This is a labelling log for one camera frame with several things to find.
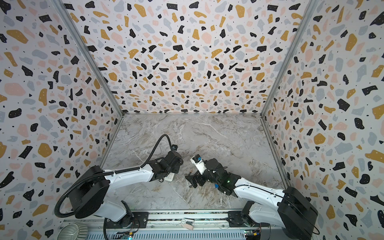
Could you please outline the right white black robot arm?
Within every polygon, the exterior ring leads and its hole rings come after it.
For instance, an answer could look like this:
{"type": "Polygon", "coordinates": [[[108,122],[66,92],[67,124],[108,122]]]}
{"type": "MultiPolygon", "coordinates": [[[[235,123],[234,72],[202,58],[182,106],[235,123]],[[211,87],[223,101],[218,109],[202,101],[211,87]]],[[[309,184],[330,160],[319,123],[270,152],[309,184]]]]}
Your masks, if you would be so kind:
{"type": "Polygon", "coordinates": [[[273,189],[253,183],[227,172],[216,159],[206,161],[195,155],[190,161],[197,168],[195,174],[186,176],[191,187],[202,187],[209,182],[227,196],[247,200],[241,213],[243,224],[279,226],[299,240],[310,240],[320,233],[315,226],[318,211],[296,188],[273,189]]]}

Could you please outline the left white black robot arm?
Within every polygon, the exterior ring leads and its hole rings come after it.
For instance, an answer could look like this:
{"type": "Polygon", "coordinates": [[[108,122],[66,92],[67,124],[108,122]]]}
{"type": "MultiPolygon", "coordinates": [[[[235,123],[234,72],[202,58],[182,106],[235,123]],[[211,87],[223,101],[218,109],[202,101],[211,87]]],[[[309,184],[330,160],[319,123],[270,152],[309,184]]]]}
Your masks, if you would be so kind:
{"type": "Polygon", "coordinates": [[[144,167],[110,171],[105,174],[99,166],[89,169],[80,179],[80,184],[70,193],[69,199],[77,219],[97,216],[109,219],[120,228],[126,228],[134,221],[134,214],[125,201],[114,203],[105,200],[105,196],[119,188],[137,184],[164,180],[169,174],[177,174],[184,163],[182,156],[170,151],[165,157],[149,161],[144,167]]]}

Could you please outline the white remote control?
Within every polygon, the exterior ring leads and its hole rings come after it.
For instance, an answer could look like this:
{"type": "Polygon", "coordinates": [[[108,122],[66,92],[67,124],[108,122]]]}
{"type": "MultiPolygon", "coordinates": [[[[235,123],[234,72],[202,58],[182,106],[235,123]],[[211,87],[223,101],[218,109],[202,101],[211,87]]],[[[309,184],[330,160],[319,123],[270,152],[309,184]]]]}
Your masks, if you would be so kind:
{"type": "Polygon", "coordinates": [[[174,179],[174,176],[175,176],[174,173],[169,173],[169,174],[164,178],[164,180],[167,181],[167,182],[172,182],[173,179],[174,179]]]}

